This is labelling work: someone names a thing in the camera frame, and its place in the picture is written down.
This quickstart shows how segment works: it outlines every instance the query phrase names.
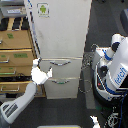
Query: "white object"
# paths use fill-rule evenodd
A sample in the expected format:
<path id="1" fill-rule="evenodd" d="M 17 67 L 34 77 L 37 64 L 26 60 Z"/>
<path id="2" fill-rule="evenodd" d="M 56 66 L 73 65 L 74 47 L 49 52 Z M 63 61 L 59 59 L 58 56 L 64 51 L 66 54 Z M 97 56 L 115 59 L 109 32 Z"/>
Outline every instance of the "white object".
<path id="1" fill-rule="evenodd" d="M 112 43 L 114 44 L 118 41 L 121 42 L 119 42 L 120 44 L 114 55 L 111 52 L 111 48 L 108 48 L 106 51 L 107 56 L 112 58 L 111 61 L 107 62 L 106 60 L 104 60 L 103 58 L 105 57 L 103 56 L 103 53 L 96 54 L 94 56 L 95 62 L 93 62 L 93 66 L 94 66 L 93 68 L 95 68 L 94 78 L 95 78 L 96 90 L 98 94 L 107 101 L 112 101 L 113 98 L 117 99 L 118 97 L 123 96 L 122 92 L 127 90 L 127 88 L 120 88 L 120 87 L 123 81 L 125 80 L 126 76 L 128 75 L 128 57 L 127 57 L 128 37 L 125 38 L 118 34 L 114 35 L 112 37 Z M 108 71 L 105 74 L 104 78 L 103 76 L 100 76 L 100 74 L 102 73 L 99 70 L 99 67 L 101 67 L 101 65 L 103 64 L 105 64 L 108 67 Z M 102 89 L 98 87 L 97 79 L 99 79 L 99 81 L 101 82 Z"/>
<path id="2" fill-rule="evenodd" d="M 27 6 L 28 0 L 24 0 L 36 54 L 38 58 L 43 58 L 40 69 L 47 70 L 49 64 L 56 67 L 56 70 L 53 70 L 53 77 L 54 74 L 56 77 L 44 84 L 46 96 L 48 99 L 76 98 L 92 0 L 31 0 L 30 2 L 31 9 Z M 36 33 L 38 46 L 33 31 Z M 76 62 L 77 66 L 73 62 L 51 64 L 51 61 L 58 59 L 71 61 L 72 58 L 76 58 L 80 63 Z"/>
<path id="3" fill-rule="evenodd" d="M 95 117 L 95 116 L 90 116 L 90 117 L 91 117 L 91 119 L 93 120 L 93 123 L 94 123 L 93 128 L 100 128 L 97 117 Z"/>

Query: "dark floor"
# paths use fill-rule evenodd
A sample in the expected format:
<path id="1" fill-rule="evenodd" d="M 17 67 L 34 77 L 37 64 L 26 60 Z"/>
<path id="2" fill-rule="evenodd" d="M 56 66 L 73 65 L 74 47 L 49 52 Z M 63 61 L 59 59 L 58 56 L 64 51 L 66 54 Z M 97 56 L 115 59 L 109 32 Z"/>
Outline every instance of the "dark floor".
<path id="1" fill-rule="evenodd" d="M 125 8 L 128 8 L 128 0 L 125 0 L 124 3 L 121 3 L 120 0 L 106 0 L 103 4 L 101 0 L 92 1 L 85 52 L 91 51 L 92 44 L 103 47 L 110 46 L 111 37 L 115 33 L 126 36 L 119 18 L 120 12 Z M 83 70 L 81 74 L 80 88 L 82 90 L 84 90 L 85 80 L 87 80 L 87 77 L 85 78 L 83 75 L 88 75 L 88 73 L 89 71 Z M 101 115 L 101 111 L 96 109 L 97 104 L 95 104 L 95 100 L 92 100 L 94 97 L 91 91 L 87 94 L 79 91 L 77 99 L 35 98 L 11 127 L 36 128 L 41 125 L 79 125 L 82 128 L 92 128 L 93 122 L 90 116 L 94 115 L 98 117 L 101 128 L 103 128 L 105 119 Z"/>

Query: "cable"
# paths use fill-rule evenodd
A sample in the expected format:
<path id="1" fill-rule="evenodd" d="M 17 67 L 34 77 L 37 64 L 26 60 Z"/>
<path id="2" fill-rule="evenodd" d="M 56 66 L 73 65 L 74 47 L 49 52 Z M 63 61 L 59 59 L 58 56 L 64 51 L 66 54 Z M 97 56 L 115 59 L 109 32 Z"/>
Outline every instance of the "cable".
<path id="1" fill-rule="evenodd" d="M 90 86 L 89 90 L 87 90 L 87 91 L 82 91 L 81 88 L 80 88 L 80 86 L 79 86 L 78 88 L 79 88 L 79 91 L 80 91 L 80 92 L 82 92 L 82 93 L 88 93 L 88 92 L 90 92 L 91 89 L 92 89 L 92 83 L 91 83 L 91 81 L 89 81 L 89 80 L 84 80 L 84 81 L 90 83 L 91 86 Z"/>
<path id="2" fill-rule="evenodd" d="M 99 46 L 98 46 L 97 44 L 92 44 L 92 46 L 91 46 L 91 51 L 92 51 L 92 52 L 94 52 L 93 49 L 92 49 L 93 46 L 96 46 L 96 48 L 99 48 Z"/>
<path id="3" fill-rule="evenodd" d="M 123 97 L 122 102 L 121 102 L 121 112 L 120 112 L 121 113 L 121 116 L 120 116 L 120 122 L 119 122 L 118 128 L 120 128 L 120 126 L 121 126 L 121 121 L 122 121 L 122 107 L 123 107 L 124 98 L 127 95 L 127 93 L 128 93 L 128 90 L 125 92 L 124 97 Z"/>
<path id="4" fill-rule="evenodd" d="M 104 125 L 104 128 L 106 128 L 107 124 L 109 125 L 109 127 L 114 128 L 114 126 L 118 123 L 118 113 L 114 112 L 115 108 L 116 107 L 113 107 L 112 114 L 108 117 L 108 119 Z"/>

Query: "freezer drawer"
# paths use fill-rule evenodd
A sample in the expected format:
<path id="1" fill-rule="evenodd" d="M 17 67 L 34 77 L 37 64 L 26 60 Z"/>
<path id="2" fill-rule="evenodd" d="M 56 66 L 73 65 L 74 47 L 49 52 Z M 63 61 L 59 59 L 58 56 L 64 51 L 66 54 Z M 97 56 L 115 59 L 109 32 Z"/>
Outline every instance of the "freezer drawer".
<path id="1" fill-rule="evenodd" d="M 77 59 L 51 59 L 41 61 L 41 70 L 47 72 L 51 66 L 53 69 L 52 78 L 79 77 L 82 66 L 82 58 Z"/>
<path id="2" fill-rule="evenodd" d="M 0 50 L 0 66 L 26 66 L 33 64 L 31 49 Z"/>
<path id="3" fill-rule="evenodd" d="M 27 30 L 0 31 L 0 49 L 31 48 Z"/>
<path id="4" fill-rule="evenodd" d="M 32 66 L 0 67 L 0 77 L 31 76 Z"/>
<path id="5" fill-rule="evenodd" d="M 25 17 L 26 10 L 24 6 L 3 6 L 0 7 L 4 17 Z"/>
<path id="6" fill-rule="evenodd" d="M 49 79 L 45 82 L 47 99 L 77 98 L 79 79 Z"/>
<path id="7" fill-rule="evenodd" d="M 0 93 L 24 93 L 30 82 L 0 82 Z"/>

